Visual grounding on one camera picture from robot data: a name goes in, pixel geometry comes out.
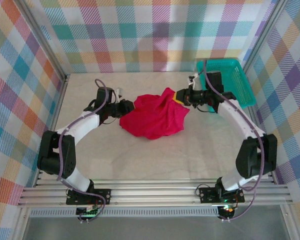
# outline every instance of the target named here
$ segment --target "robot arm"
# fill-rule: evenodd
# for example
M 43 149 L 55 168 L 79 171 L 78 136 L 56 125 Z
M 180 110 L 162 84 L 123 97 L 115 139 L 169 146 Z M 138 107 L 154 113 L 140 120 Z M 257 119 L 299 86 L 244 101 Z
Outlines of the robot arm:
M 69 125 L 60 128 L 57 131 L 46 131 L 42 135 L 37 167 L 48 174 L 58 175 L 60 171 L 60 156 L 57 150 L 62 151 L 63 171 L 61 178 L 72 188 L 84 193 L 94 193 L 94 183 L 92 180 L 81 174 L 76 167 L 75 146 L 85 135 L 99 127 L 109 116 L 120 118 L 135 108 L 133 102 L 124 99 L 120 100 L 120 90 L 107 88 L 107 91 L 109 94 L 104 107 L 95 114 L 91 114 L 101 106 L 106 97 L 106 90 L 104 88 L 98 89 L 96 99 L 90 102 L 88 107 L 84 109 L 83 113 L 78 118 L 86 117 L 75 123 L 64 134 L 61 144 L 62 149 L 58 149 L 59 138 Z M 87 196 L 86 198 L 90 198 L 90 200 L 87 201 L 88 203 L 95 203 L 90 196 Z
M 220 177 L 215 185 L 220 202 L 224 202 L 229 198 L 233 198 L 238 193 L 238 189 L 252 179 L 257 179 L 261 168 L 261 150 L 257 138 L 257 134 L 261 137 L 264 146 L 264 169 L 263 174 L 267 174 L 276 169 L 277 162 L 277 138 L 273 134 L 266 134 L 258 128 L 251 119 L 242 111 L 240 104 L 236 97 L 231 92 L 224 92 L 222 85 L 222 78 L 220 72 L 208 73 L 208 78 L 213 87 L 222 93 L 239 111 L 243 113 L 246 119 L 235 109 L 229 102 L 225 101 L 217 95 L 209 85 L 206 83 L 207 90 L 198 90 L 195 78 L 198 74 L 190 76 L 188 80 L 188 88 L 181 89 L 176 92 L 174 98 L 177 102 L 185 106 L 207 104 L 211 106 L 214 111 L 222 116 L 238 133 L 238 137 L 242 141 L 241 148 L 235 160 L 235 169 L 227 175 Z

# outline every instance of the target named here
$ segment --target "pink cloth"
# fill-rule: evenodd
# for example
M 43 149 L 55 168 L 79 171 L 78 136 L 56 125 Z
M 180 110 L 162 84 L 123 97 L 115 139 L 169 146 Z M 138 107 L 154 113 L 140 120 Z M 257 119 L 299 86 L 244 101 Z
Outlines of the pink cloth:
M 188 108 L 173 100 L 175 92 L 166 88 L 162 95 L 138 96 L 135 109 L 120 118 L 120 126 L 136 137 L 154 140 L 184 129 Z

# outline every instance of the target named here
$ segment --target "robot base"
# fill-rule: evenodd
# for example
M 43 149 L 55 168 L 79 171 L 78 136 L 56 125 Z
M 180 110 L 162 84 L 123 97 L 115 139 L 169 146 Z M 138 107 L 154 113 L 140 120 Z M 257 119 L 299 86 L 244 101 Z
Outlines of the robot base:
M 89 191 L 89 193 L 101 195 L 105 199 L 105 204 L 106 205 L 110 204 L 111 189 L 92 189 Z M 103 201 L 96 196 L 81 194 L 73 190 L 68 190 L 66 195 L 67 195 L 67 199 L 65 202 L 66 205 L 103 204 Z
M 241 189 L 238 189 L 235 194 L 229 195 L 226 198 L 219 198 L 217 190 L 214 187 L 199 188 L 199 197 L 202 204 L 236 204 L 244 203 L 245 196 Z

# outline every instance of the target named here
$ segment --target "cable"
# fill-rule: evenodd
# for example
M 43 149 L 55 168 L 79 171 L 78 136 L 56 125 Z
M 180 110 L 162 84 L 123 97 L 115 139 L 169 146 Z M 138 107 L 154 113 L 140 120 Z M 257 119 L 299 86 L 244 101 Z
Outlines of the cable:
M 200 186 L 202 186 L 202 185 L 205 185 L 205 186 L 207 186 L 208 188 L 211 188 L 209 185 L 207 185 L 207 184 L 205 184 L 205 183 L 199 184 L 199 186 L 197 186 L 196 189 L 194 190 L 194 194 L 197 195 L 198 197 L 200 197 L 200 195 L 197 194 L 197 190 L 198 190 L 198 188 L 199 188 Z
M 98 112 L 100 109 L 102 109 L 106 103 L 107 103 L 107 99 L 109 97 L 109 92 L 108 92 L 108 89 L 106 87 L 106 85 L 104 84 L 103 81 L 101 81 L 100 79 L 95 79 L 94 80 L 94 83 L 99 87 L 99 84 L 98 82 L 100 82 L 103 87 L 104 87 L 104 90 L 105 90 L 105 98 L 104 98 L 104 101 L 103 103 L 101 104 L 100 107 L 98 107 L 96 110 L 84 115 L 84 116 L 81 116 L 79 117 L 78 119 L 74 120 L 73 122 L 71 122 L 64 130 L 63 132 L 61 133 L 60 137 L 59 137 L 59 142 L 58 142 L 58 147 L 59 147 L 59 156 L 60 156 L 60 170 L 59 170 L 59 174 L 58 174 L 58 177 L 57 177 L 57 181 L 61 181 L 66 187 L 70 188 L 71 190 L 73 191 L 76 191 L 80 194 L 85 194 L 85 195 L 89 195 L 89 196 L 95 196 L 97 198 L 100 198 L 102 201 L 103 201 L 103 205 L 102 205 L 102 209 L 94 216 L 92 217 L 89 221 L 93 221 L 95 220 L 101 213 L 102 211 L 104 210 L 105 208 L 105 205 L 106 205 L 106 200 L 103 196 L 99 195 L 99 194 L 95 194 L 95 193 L 90 193 L 90 192 L 84 192 L 84 191 L 81 191 L 79 189 L 76 189 L 76 188 L 73 188 L 71 185 L 69 185 L 68 183 L 66 183 L 66 181 L 64 181 L 61 176 L 62 176 L 62 173 L 63 173 L 63 170 L 64 170 L 64 158 L 63 158 L 63 154 L 62 154 L 62 138 L 64 137 L 64 135 L 66 134 L 66 132 L 69 131 L 69 129 L 71 127 L 73 127 L 76 123 L 78 123 L 79 121 L 81 121 L 82 119 L 85 119 L 87 117 L 90 117 L 94 114 L 96 114 L 96 112 Z M 83 220 L 81 219 L 81 215 L 79 216 L 79 219 L 80 219 L 80 222 L 81 223 L 88 223 L 88 220 Z
M 215 114 L 216 113 L 215 111 L 204 111 L 204 110 L 201 110 L 198 106 L 196 107 L 196 109 L 198 109 L 198 111 L 202 112 L 202 113 L 211 113 L 211 114 Z
M 116 103 L 116 101 L 117 101 L 117 95 L 116 94 L 114 94 L 114 97 L 115 97 L 115 99 L 114 99 L 114 104 Z
M 103 122 L 102 124 L 112 124 L 115 120 L 117 120 L 117 118 L 115 118 L 113 121 L 111 122 Z
M 239 186 L 241 187 L 243 190 L 247 191 L 247 192 L 251 192 L 253 191 L 253 199 L 251 201 L 251 203 L 249 204 L 249 206 L 238 216 L 235 216 L 233 218 L 231 218 L 231 220 L 235 220 L 238 219 L 239 217 L 241 217 L 242 215 L 244 215 L 252 206 L 255 198 L 256 198 L 256 188 L 259 185 L 259 183 L 261 182 L 262 176 L 263 176 L 263 172 L 264 172 L 264 168 L 265 168 L 265 149 L 264 149 L 264 144 L 262 142 L 262 139 L 257 131 L 257 129 L 255 128 L 255 126 L 249 121 L 249 119 L 245 116 L 245 114 L 236 106 L 234 105 L 229 99 L 227 99 L 225 96 L 223 96 L 222 94 L 220 94 L 211 84 L 208 75 L 207 75 L 207 61 L 205 60 L 203 62 L 203 70 L 198 74 L 202 74 L 204 73 L 204 77 L 206 82 L 208 83 L 209 87 L 212 89 L 212 91 L 214 91 L 215 94 L 217 94 L 219 97 L 221 97 L 223 100 L 225 100 L 230 106 L 232 106 L 240 115 L 241 117 L 246 121 L 246 123 L 249 125 L 249 127 L 251 128 L 251 130 L 254 132 L 254 134 L 256 135 L 259 145 L 260 145 L 260 150 L 261 150 L 261 163 L 260 163 L 260 171 L 259 171 L 259 176 L 258 179 L 256 180 L 256 183 L 254 186 L 252 187 L 243 187 L 243 186 Z
M 236 205 L 235 205 L 234 209 L 237 209 L 237 207 L 238 207 L 238 202 L 239 202 L 237 194 L 234 195 L 234 197 L 235 197 L 235 199 L 236 199 Z

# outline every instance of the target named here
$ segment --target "plastic basket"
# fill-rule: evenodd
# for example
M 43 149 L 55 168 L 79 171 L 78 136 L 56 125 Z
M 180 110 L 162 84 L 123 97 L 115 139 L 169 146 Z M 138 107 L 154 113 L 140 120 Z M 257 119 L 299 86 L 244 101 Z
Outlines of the plastic basket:
M 196 67 L 198 72 L 201 72 L 204 68 L 204 62 L 199 61 Z M 224 91 L 232 92 L 242 108 L 256 104 L 256 98 L 238 60 L 232 58 L 207 60 L 206 71 L 221 72 Z M 200 75 L 200 81 L 205 90 L 206 80 L 204 74 Z

